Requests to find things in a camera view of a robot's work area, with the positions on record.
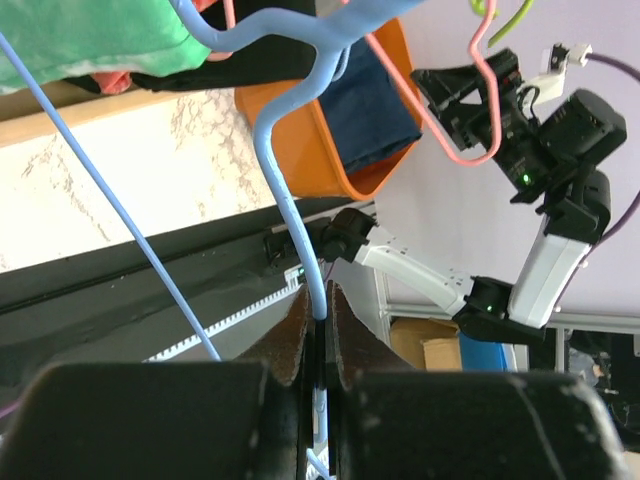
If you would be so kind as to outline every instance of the black cable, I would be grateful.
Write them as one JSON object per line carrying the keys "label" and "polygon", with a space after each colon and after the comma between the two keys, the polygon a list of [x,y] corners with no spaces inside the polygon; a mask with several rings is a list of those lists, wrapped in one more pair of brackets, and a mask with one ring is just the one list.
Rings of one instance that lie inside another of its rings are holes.
{"label": "black cable", "polygon": [[531,103],[529,104],[529,111],[531,112],[531,118],[536,123],[539,123],[538,117],[536,116],[536,113],[533,111],[533,106],[538,100],[538,97],[540,96],[540,87],[536,85],[529,85],[523,88],[522,91],[518,94],[518,108],[522,113],[524,113],[524,100],[525,98],[527,98],[527,95],[532,90],[533,90],[533,98],[531,99]]}

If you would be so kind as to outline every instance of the pink hanger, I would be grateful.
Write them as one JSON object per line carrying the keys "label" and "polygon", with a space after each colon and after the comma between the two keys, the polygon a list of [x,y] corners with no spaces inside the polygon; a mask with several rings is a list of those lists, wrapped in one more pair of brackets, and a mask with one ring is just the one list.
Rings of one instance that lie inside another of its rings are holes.
{"label": "pink hanger", "polygon": [[[347,4],[349,0],[342,0],[342,3]],[[497,0],[487,0],[486,2],[486,10],[484,19],[478,27],[478,30],[471,38],[469,42],[469,55],[473,58],[473,63],[476,65],[482,76],[484,77],[487,83],[487,90],[489,92],[489,109],[491,113],[491,148],[479,158],[475,158],[473,160],[466,160],[464,158],[460,158],[458,154],[453,150],[451,145],[449,145],[449,141],[445,137],[445,135],[440,131],[440,128],[436,124],[435,120],[431,118],[431,115],[427,112],[427,109],[422,105],[422,101],[413,93],[413,90],[407,85],[407,82],[404,80],[400,71],[393,64],[393,61],[387,55],[387,52],[384,51],[384,48],[380,45],[378,40],[373,34],[368,34],[365,36],[367,43],[371,47],[371,49],[376,53],[380,62],[385,66],[389,75],[393,78],[394,82],[402,92],[402,95],[411,103],[413,108],[420,114],[420,117],[427,124],[429,129],[433,132],[433,135],[436,137],[442,148],[444,149],[447,156],[453,160],[454,162],[466,166],[466,167],[475,167],[478,166],[487,160],[490,160],[500,148],[500,143],[502,142],[502,122],[500,119],[500,94],[498,92],[498,80],[496,79],[493,70],[482,54],[478,50],[478,44],[482,39],[483,35],[489,29],[489,25],[491,25],[491,21],[493,20]]]}
{"label": "pink hanger", "polygon": [[[223,0],[224,4],[224,18],[227,22],[227,30],[236,26],[236,11],[235,6],[233,4],[233,0]],[[231,52],[212,52],[207,57],[208,62],[219,62],[221,60],[226,60],[233,53]]]}

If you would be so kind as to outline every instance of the wall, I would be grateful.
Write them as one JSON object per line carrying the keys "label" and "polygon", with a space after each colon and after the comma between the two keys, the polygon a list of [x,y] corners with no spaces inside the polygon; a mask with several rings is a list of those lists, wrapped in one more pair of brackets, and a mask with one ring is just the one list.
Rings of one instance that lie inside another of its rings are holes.
{"label": "wall", "polygon": [[[499,2],[495,31],[521,4]],[[438,68],[468,64],[466,45],[480,18],[467,0],[425,1],[403,19],[416,67]],[[615,55],[640,67],[637,48],[640,8],[629,0],[538,1],[523,22],[492,49],[514,50],[525,78],[538,73],[542,51],[556,42],[591,43],[596,52]],[[640,188],[640,87],[617,71],[595,63],[569,72],[566,92],[584,87],[597,92],[622,113],[629,139],[602,169],[612,184],[616,219]],[[539,106],[546,118],[559,101]],[[468,157],[477,154],[469,153]],[[514,191],[498,167],[455,165],[442,153],[430,133],[376,200],[382,224],[410,246],[471,273],[513,282],[538,228],[534,209],[509,205]],[[576,276],[562,306],[565,310],[613,314],[640,314],[640,265],[637,239],[640,218],[595,253],[590,266]],[[391,282],[397,301],[425,302],[410,288]]]}
{"label": "wall", "polygon": [[[274,204],[231,89],[123,111],[73,133],[145,235]],[[60,134],[0,148],[0,158],[0,272],[133,239]]]}

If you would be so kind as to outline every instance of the marble surface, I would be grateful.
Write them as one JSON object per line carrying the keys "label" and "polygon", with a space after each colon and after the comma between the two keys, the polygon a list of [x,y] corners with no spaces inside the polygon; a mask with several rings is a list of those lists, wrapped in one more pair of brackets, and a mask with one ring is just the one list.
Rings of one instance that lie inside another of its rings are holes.
{"label": "marble surface", "polygon": [[[274,203],[232,90],[73,129],[145,235]],[[0,272],[130,240],[59,134],[0,149]]]}

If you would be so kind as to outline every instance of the white wall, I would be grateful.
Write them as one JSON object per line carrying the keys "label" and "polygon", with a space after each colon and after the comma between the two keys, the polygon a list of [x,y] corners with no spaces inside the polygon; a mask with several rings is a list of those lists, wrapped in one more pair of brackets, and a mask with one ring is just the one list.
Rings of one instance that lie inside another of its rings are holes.
{"label": "white wall", "polygon": [[[521,0],[499,1],[495,31]],[[467,0],[426,0],[403,19],[416,68],[468,64],[467,43],[480,18]],[[528,16],[492,49],[508,46],[522,72],[538,73],[542,51],[556,42],[591,43],[594,51],[619,56],[640,67],[640,8],[637,0],[538,1]],[[608,67],[589,64],[570,70],[566,92],[589,88],[626,119],[629,139],[603,165],[612,184],[616,219],[640,188],[640,85]],[[537,113],[546,118],[559,105]],[[538,228],[532,207],[511,206],[514,190],[493,163],[463,168],[452,163],[429,132],[376,200],[381,223],[410,244],[470,273],[515,281]],[[590,259],[576,276],[565,310],[640,314],[640,216]],[[392,282],[397,301],[425,302],[422,295]]]}

